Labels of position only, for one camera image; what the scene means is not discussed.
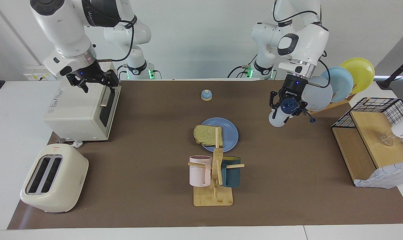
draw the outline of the light blue plate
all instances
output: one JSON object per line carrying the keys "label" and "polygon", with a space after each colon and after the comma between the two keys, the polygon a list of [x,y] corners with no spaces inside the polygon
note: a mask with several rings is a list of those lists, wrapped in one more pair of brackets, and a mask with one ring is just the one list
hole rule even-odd
{"label": "light blue plate", "polygon": [[[221,126],[222,127],[222,139],[224,141],[224,152],[228,152],[233,149],[238,142],[238,130],[235,125],[229,120],[221,117],[212,117],[204,121],[201,125],[208,126]],[[213,152],[214,146],[203,146],[205,149]]]}
{"label": "light blue plate", "polygon": [[[354,85],[352,76],[349,71],[343,67],[331,67],[329,71],[330,85],[332,85],[333,94],[336,93],[331,102],[340,102],[346,99],[352,91],[352,86]],[[327,80],[329,79],[327,70],[320,76]]]}

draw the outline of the teal mug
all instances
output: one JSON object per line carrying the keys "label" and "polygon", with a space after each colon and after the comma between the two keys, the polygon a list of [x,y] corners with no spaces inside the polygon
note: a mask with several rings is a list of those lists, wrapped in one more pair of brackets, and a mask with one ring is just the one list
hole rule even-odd
{"label": "teal mug", "polygon": [[228,168],[228,165],[240,164],[241,158],[224,156],[222,158],[221,173],[222,173],[222,186],[224,187],[238,187],[240,185],[240,168]]}

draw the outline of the black wire rack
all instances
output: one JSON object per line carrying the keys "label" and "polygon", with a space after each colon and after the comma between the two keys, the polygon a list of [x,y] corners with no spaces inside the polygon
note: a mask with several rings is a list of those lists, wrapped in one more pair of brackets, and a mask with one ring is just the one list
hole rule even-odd
{"label": "black wire rack", "polygon": [[356,128],[350,114],[351,111],[383,112],[388,121],[394,125],[403,119],[403,100],[398,98],[365,97],[335,122],[332,128]]}

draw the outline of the bread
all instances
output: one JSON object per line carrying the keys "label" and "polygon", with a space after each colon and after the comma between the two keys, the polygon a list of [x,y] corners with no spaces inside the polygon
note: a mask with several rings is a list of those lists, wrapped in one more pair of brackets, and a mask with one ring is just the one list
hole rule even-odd
{"label": "bread", "polygon": [[222,140],[222,127],[221,126],[207,126],[207,125],[197,125],[194,128],[194,138],[195,142],[202,144],[204,146],[215,146],[216,145],[216,128],[219,128],[219,146],[224,145]]}

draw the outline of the white countertop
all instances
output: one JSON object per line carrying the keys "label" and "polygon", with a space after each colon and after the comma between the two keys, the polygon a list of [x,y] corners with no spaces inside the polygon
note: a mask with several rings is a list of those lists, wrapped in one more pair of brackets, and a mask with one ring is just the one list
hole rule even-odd
{"label": "white countertop", "polygon": [[[7,228],[19,202],[19,191],[51,130],[42,121],[58,86],[55,82],[7,82],[0,90],[0,239],[403,239],[403,224],[198,227],[198,228],[82,228],[10,230]],[[376,83],[357,94],[363,97],[396,97]],[[403,185],[399,190],[403,195]]]}

